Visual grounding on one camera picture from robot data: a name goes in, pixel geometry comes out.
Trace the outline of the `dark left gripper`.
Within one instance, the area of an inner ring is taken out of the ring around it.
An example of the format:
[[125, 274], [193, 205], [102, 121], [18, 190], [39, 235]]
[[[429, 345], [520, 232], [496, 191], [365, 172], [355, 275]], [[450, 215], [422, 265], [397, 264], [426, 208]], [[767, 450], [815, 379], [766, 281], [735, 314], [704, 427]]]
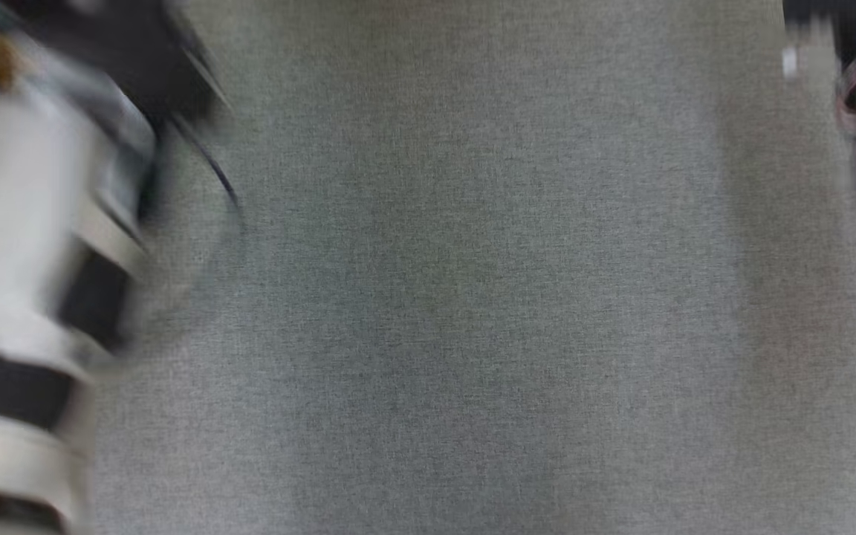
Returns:
[[30, 37], [103, 72], [153, 121], [205, 120], [223, 98], [175, 1], [7, 1]]

